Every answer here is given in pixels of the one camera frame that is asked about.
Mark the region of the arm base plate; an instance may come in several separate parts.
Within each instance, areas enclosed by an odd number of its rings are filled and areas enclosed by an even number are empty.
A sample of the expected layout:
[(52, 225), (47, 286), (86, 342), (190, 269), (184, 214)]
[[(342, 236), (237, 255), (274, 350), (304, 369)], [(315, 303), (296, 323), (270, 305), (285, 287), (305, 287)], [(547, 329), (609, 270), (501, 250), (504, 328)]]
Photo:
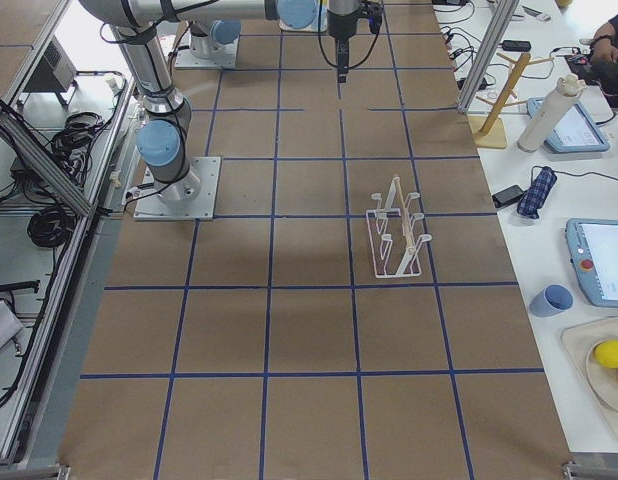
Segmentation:
[(160, 194), (151, 186), (135, 202), (136, 221), (210, 221), (214, 217), (221, 158), (189, 157), (190, 169), (184, 179)]
[(210, 37), (186, 34), (177, 53), (175, 68), (181, 70), (233, 70), (239, 40), (223, 45)]

